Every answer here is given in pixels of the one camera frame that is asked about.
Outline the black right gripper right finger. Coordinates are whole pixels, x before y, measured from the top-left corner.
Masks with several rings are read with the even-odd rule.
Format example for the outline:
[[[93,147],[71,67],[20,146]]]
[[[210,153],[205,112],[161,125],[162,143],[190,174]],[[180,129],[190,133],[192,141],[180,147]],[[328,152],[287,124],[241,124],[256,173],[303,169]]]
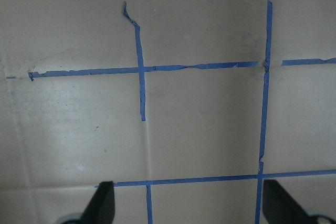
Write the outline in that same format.
[[[262,210],[268,223],[317,223],[276,180],[264,180],[262,190]]]

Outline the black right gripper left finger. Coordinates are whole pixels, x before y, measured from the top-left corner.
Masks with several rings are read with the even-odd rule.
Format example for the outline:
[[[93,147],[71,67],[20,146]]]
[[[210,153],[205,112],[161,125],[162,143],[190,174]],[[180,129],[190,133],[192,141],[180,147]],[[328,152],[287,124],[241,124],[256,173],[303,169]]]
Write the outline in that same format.
[[[114,183],[101,182],[81,215],[80,223],[111,224],[114,217]]]

